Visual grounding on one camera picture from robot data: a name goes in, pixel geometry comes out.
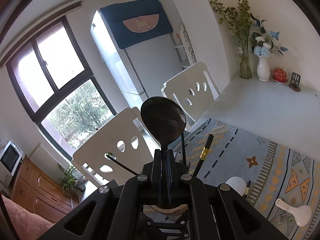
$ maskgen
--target tree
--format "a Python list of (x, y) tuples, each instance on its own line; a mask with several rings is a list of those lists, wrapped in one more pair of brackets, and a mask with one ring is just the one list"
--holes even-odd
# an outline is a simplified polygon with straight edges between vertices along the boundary
[(72, 92), (48, 115), (50, 123), (74, 149), (112, 117), (91, 81)]

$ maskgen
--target pink blanket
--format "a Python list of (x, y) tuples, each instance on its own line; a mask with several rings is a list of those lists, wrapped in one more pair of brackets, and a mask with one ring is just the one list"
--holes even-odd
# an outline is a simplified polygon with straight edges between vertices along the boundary
[(21, 240), (36, 240), (53, 224), (44, 218), (30, 213), (10, 199), (2, 196), (11, 222)]

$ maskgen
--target patterned tablecloth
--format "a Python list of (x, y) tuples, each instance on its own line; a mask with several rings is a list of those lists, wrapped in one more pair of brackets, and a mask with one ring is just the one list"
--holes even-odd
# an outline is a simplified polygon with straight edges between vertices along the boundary
[[(214, 135), (214, 140), (197, 177), (213, 186), (233, 176), (241, 177), (246, 182), (251, 180), (247, 201), (270, 222), (283, 213), (275, 206), (277, 198), (294, 207), (309, 205), (312, 217), (306, 226), (298, 227), (293, 217), (278, 226), (289, 239), (308, 239), (320, 219), (319, 161), (209, 119), (185, 139), (187, 163), (191, 163), (190, 174), (196, 167), (209, 133)], [(175, 151), (181, 152), (181, 144)]]

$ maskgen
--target potted plant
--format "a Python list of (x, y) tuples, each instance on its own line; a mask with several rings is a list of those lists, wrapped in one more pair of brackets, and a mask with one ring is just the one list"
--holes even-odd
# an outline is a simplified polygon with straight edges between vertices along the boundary
[(250, 15), (249, 2), (247, 0), (238, 0), (238, 6), (227, 7), (218, 0), (211, 0), (210, 5), (213, 11), (219, 13), (219, 23), (225, 23), (232, 33), (232, 39), (235, 43), (240, 58), (239, 75), (242, 78), (251, 78), (251, 68), (249, 62), (249, 36), (252, 20)]
[(60, 164), (58, 164), (60, 170), (63, 172), (64, 177), (60, 179), (60, 184), (62, 186), (63, 192), (67, 195), (70, 195), (70, 191), (73, 188), (79, 190), (80, 192), (85, 191), (85, 185), (83, 185), (73, 173), (76, 171), (75, 166), (72, 164), (65, 170)]
[(255, 21), (253, 25), (253, 32), (250, 36), (251, 39), (251, 49), (259, 58), (259, 63), (257, 67), (257, 74), (260, 81), (268, 82), (270, 77), (270, 69), (267, 59), (270, 54), (280, 53), (282, 56), (283, 52), (288, 51), (286, 47), (279, 47), (275, 44), (275, 40), (279, 41), (280, 32), (270, 31), (267, 33), (264, 26), (264, 22), (267, 20), (259, 20), (251, 14), (251, 18)]

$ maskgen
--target microwave oven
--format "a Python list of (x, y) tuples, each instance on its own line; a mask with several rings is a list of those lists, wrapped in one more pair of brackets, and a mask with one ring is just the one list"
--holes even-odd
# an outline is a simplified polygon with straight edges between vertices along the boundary
[(9, 186), (22, 157), (22, 150), (13, 141), (9, 141), (5, 148), (1, 151), (0, 180), (5, 186)]

